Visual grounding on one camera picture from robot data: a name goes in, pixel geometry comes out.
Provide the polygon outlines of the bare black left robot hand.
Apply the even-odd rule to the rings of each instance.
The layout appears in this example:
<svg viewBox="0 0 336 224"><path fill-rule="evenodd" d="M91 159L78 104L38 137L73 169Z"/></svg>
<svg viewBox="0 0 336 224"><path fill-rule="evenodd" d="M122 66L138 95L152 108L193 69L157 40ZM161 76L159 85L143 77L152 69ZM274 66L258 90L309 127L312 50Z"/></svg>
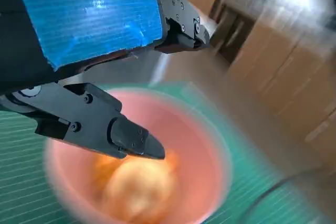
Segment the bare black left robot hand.
<svg viewBox="0 0 336 224"><path fill-rule="evenodd" d="M163 159L163 145L90 83L60 80L151 48L198 51L209 33L188 0L1 0L1 110L97 153Z"/></svg>

